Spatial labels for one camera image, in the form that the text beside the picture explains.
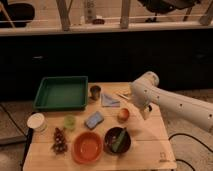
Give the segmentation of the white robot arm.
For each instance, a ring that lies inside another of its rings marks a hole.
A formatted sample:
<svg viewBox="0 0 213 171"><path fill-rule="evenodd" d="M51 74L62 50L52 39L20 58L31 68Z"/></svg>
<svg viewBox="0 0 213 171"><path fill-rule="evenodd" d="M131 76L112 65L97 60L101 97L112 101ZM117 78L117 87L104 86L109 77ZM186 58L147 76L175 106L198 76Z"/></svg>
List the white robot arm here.
<svg viewBox="0 0 213 171"><path fill-rule="evenodd" d="M213 103L190 98L158 88L159 77L148 71L130 83L131 101L144 119L144 110L154 103L213 135Z"/></svg>

